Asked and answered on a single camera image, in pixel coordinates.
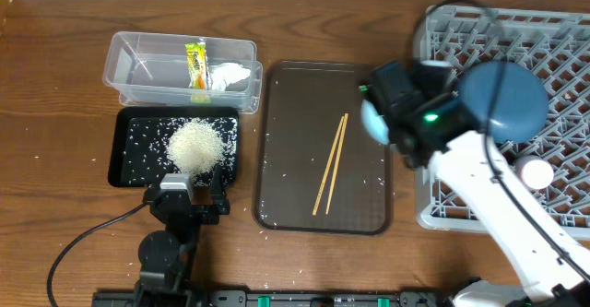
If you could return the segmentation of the white paper cup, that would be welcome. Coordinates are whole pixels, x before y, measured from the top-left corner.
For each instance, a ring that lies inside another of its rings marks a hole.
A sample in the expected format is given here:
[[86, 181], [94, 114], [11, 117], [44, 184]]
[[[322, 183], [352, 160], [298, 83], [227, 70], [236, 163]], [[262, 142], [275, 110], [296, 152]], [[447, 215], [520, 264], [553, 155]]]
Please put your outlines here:
[[554, 179], [554, 170], [551, 165], [538, 156], [524, 156], [514, 163], [516, 175], [530, 190], [539, 190], [548, 187]]

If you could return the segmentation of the light blue rice bowl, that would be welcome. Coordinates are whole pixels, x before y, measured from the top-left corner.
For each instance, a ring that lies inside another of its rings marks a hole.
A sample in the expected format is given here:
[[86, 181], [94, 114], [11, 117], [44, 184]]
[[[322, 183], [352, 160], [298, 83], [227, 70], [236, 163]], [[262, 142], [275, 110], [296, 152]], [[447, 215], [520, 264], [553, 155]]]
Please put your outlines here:
[[362, 101], [360, 116], [366, 132], [372, 139], [381, 145], [388, 145], [390, 143], [389, 128], [384, 118], [368, 100]]

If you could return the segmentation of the green snack wrapper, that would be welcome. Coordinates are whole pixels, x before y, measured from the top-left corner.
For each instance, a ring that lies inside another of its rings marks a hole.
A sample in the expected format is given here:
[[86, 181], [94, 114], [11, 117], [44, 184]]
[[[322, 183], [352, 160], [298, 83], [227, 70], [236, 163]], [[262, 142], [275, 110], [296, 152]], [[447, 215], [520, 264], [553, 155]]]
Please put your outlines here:
[[188, 72], [191, 78], [189, 88], [193, 90], [191, 102], [197, 104], [210, 103], [208, 95], [208, 64], [207, 47], [204, 41], [185, 45]]

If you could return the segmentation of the pile of white rice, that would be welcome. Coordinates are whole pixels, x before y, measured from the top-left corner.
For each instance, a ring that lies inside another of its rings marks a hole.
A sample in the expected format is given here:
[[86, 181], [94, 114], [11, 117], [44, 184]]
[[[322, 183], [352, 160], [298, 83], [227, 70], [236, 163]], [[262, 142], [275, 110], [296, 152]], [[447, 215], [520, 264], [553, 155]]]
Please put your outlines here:
[[196, 176], [212, 171], [223, 161], [223, 148], [213, 124], [192, 120], [171, 135], [166, 152], [181, 173]]

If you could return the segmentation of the dark blue plate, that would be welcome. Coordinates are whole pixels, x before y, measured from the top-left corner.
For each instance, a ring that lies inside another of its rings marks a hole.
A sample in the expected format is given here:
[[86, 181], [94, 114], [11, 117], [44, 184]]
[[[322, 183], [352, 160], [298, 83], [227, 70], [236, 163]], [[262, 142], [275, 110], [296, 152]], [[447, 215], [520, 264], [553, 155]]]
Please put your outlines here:
[[490, 123], [497, 143], [523, 143], [544, 127], [549, 95], [541, 80], [515, 63], [489, 61], [458, 79], [458, 98], [482, 123]]

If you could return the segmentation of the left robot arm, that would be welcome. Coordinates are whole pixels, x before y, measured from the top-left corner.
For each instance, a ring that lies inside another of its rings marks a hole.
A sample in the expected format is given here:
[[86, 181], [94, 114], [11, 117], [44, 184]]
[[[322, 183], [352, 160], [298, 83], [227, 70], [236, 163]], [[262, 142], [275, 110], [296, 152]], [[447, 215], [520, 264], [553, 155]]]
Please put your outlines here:
[[230, 213], [223, 170], [214, 167], [209, 185], [212, 202], [193, 203], [194, 186], [182, 173], [168, 173], [145, 191], [143, 201], [165, 225], [147, 235], [138, 247], [141, 264], [135, 306], [207, 306], [208, 296], [191, 282], [191, 273], [204, 225], [217, 225]]

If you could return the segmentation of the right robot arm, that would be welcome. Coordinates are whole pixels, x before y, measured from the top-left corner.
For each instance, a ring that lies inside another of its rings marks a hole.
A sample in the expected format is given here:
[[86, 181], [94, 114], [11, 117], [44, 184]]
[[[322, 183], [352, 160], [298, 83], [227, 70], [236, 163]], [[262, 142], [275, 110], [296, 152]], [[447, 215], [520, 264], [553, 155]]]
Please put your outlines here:
[[453, 296], [453, 305], [587, 305], [588, 250], [543, 209], [497, 149], [500, 141], [524, 141], [540, 130], [547, 92], [530, 71], [503, 60], [468, 68], [456, 90], [448, 88], [450, 72], [437, 61], [379, 66], [363, 84], [362, 107], [385, 124], [370, 135], [457, 193], [520, 280], [519, 287], [476, 281]]

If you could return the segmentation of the white napkin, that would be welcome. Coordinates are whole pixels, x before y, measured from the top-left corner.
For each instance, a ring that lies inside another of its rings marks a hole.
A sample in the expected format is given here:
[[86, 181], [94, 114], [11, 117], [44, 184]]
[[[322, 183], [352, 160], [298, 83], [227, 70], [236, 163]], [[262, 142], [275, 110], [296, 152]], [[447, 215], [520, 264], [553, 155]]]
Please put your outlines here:
[[211, 89], [225, 91], [227, 87], [248, 78], [250, 74], [248, 68], [237, 63], [214, 65], [210, 73]]

